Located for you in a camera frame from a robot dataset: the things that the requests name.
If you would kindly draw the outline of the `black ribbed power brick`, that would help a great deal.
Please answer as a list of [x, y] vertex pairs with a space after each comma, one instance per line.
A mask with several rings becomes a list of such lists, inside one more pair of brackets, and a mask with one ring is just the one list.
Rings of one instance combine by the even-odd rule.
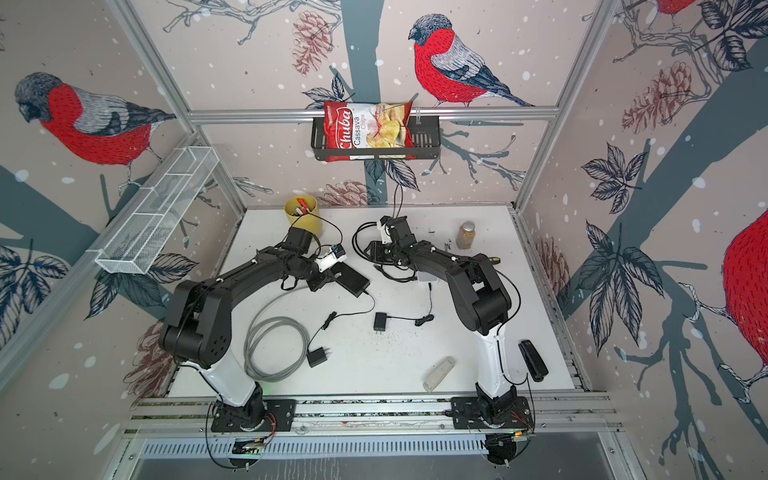
[[346, 263], [337, 263], [331, 268], [335, 282], [354, 297], [360, 297], [370, 285], [370, 280]]

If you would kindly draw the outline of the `black wall plug adapter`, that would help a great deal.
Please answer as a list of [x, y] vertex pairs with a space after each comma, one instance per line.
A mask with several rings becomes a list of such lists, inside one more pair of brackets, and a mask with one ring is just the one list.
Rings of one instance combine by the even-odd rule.
[[320, 364], [326, 362], [327, 359], [328, 359], [328, 355], [327, 355], [326, 350], [325, 350], [324, 347], [312, 348], [312, 343], [314, 342], [314, 340], [316, 339], [316, 337], [318, 336], [318, 334], [320, 332], [327, 330], [329, 328], [330, 324], [335, 319], [337, 319], [337, 318], [355, 317], [355, 316], [365, 315], [365, 314], [373, 312], [373, 310], [376, 307], [376, 299], [370, 293], [368, 293], [367, 291], [364, 291], [364, 294], [367, 297], [369, 297], [371, 299], [371, 301], [372, 301], [372, 304], [371, 304], [371, 306], [368, 309], [361, 310], [361, 311], [355, 311], [355, 312], [344, 312], [344, 313], [339, 313], [337, 311], [332, 311], [327, 316], [327, 318], [323, 322], [323, 324], [310, 337], [309, 342], [307, 344], [307, 348], [306, 348], [306, 360], [307, 360], [307, 363], [309, 364], [310, 368], [317, 367]]

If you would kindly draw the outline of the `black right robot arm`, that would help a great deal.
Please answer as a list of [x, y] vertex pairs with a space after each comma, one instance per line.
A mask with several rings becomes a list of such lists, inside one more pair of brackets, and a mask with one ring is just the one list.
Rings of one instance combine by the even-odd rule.
[[363, 251], [365, 259], [426, 273], [447, 284], [458, 319], [478, 341], [476, 391], [482, 416], [499, 424], [501, 414], [517, 400], [517, 387], [506, 374], [501, 328], [520, 303], [512, 300], [488, 256], [451, 253], [419, 240], [405, 216], [385, 215], [374, 226], [380, 238]]

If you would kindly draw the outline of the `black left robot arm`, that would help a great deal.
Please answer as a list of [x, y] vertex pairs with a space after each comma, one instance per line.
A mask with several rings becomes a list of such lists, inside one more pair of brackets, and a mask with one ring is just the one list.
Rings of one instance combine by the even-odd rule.
[[314, 235], [291, 227], [284, 240], [263, 248], [240, 266], [215, 278], [179, 283], [158, 340], [174, 360], [196, 369], [227, 406], [244, 407], [259, 384], [232, 351], [232, 311], [259, 289], [293, 278], [312, 291], [334, 280], [331, 268], [346, 259], [344, 248], [309, 254]]

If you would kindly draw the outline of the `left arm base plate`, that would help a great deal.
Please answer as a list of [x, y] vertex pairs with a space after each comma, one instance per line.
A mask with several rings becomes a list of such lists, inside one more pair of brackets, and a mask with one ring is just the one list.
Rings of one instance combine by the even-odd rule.
[[249, 400], [234, 407], [217, 400], [212, 409], [210, 429], [214, 433], [288, 432], [297, 402], [292, 399]]

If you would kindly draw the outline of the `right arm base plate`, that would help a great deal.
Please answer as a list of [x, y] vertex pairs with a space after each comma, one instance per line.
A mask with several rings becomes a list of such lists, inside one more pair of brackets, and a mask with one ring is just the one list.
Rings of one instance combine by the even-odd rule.
[[516, 396], [512, 400], [494, 401], [477, 397], [452, 397], [450, 417], [457, 430], [507, 429], [531, 430], [534, 420], [528, 400]]

